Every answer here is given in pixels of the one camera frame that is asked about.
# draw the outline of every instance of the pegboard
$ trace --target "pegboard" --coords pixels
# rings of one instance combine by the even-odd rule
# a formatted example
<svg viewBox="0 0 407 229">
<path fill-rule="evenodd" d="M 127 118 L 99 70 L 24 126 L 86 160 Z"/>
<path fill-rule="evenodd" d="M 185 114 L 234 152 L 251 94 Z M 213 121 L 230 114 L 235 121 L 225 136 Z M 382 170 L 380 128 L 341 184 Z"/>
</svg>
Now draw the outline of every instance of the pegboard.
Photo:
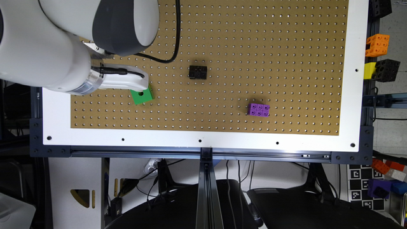
<svg viewBox="0 0 407 229">
<path fill-rule="evenodd" d="M 144 51 L 170 58 L 175 5 L 160 3 L 160 30 Z M 149 74 L 155 100 L 127 90 L 71 97 L 71 128 L 339 135 L 348 1 L 182 1 L 181 46 L 171 64 L 106 60 Z M 190 80 L 190 65 L 207 66 Z M 248 116 L 250 102 L 270 105 Z"/>
</svg>

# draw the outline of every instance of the yellow lego brick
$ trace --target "yellow lego brick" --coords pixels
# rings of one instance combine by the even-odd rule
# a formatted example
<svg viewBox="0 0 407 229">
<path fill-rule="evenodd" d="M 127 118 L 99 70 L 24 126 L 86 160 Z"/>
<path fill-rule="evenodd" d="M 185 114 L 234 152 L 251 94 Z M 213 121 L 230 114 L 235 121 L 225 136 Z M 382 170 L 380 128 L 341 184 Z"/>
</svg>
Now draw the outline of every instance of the yellow lego brick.
<svg viewBox="0 0 407 229">
<path fill-rule="evenodd" d="M 376 71 L 376 62 L 364 64 L 364 80 L 371 80 L 371 75 Z"/>
</svg>

